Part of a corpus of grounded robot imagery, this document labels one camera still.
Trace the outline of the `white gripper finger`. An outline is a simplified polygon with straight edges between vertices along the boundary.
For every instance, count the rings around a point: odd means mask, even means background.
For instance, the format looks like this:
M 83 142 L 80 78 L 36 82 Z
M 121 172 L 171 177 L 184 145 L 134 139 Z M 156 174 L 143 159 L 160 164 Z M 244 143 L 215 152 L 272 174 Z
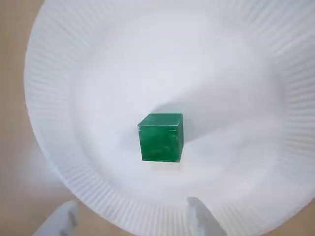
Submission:
M 187 197 L 187 223 L 192 236 L 226 236 L 211 211 L 197 197 Z
M 58 206 L 33 236 L 73 236 L 78 221 L 78 204 L 71 200 Z

